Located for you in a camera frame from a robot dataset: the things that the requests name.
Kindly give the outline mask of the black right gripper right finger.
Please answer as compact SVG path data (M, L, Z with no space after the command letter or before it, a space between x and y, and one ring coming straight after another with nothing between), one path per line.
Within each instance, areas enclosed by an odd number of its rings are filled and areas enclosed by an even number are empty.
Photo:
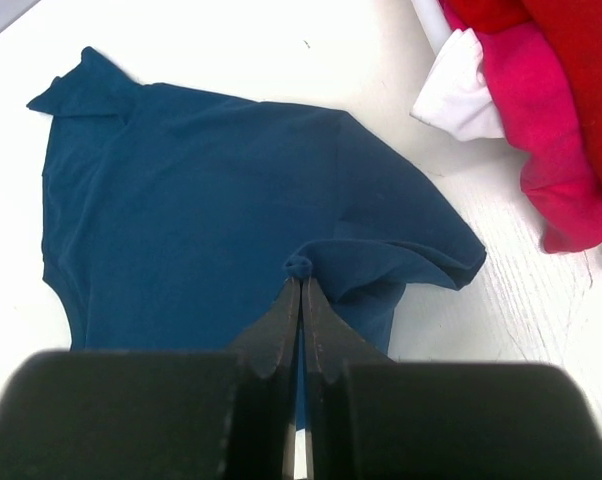
M301 306L308 477L354 479L346 371L353 364L393 361L335 313L316 279L303 282Z

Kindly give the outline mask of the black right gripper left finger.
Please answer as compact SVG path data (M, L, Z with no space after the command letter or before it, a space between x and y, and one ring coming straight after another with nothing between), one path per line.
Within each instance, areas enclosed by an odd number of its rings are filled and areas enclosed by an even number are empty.
M294 476L301 285L284 283L270 309L228 350L238 356L227 479Z

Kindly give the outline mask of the blue t shirt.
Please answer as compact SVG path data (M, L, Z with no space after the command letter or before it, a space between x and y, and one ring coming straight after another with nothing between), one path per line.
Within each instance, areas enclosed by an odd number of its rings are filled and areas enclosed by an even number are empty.
M216 350L289 278L389 347L410 284L459 290L486 251L415 166L349 113L142 85L93 48L33 98L44 281L73 349Z

